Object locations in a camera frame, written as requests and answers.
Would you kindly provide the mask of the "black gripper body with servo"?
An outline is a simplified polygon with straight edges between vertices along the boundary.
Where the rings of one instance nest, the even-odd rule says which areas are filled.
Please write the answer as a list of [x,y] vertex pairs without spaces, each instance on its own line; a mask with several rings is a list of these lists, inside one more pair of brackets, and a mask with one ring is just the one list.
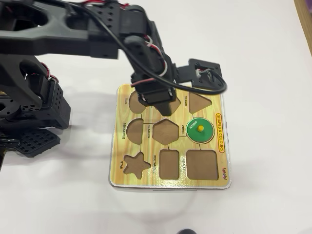
[[138,95],[139,100],[145,105],[156,105],[162,102],[173,101],[176,97],[175,88],[167,83],[162,83],[156,76],[173,83],[175,79],[175,65],[171,60],[140,61],[139,66],[131,61],[134,70],[131,75],[131,87]]

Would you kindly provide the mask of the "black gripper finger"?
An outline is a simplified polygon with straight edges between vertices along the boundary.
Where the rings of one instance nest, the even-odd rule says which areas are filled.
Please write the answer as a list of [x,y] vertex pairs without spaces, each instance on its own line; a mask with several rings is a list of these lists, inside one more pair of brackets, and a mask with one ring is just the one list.
[[162,116],[169,117],[174,113],[172,104],[174,104],[174,101],[162,102],[156,104],[155,108],[160,112]]

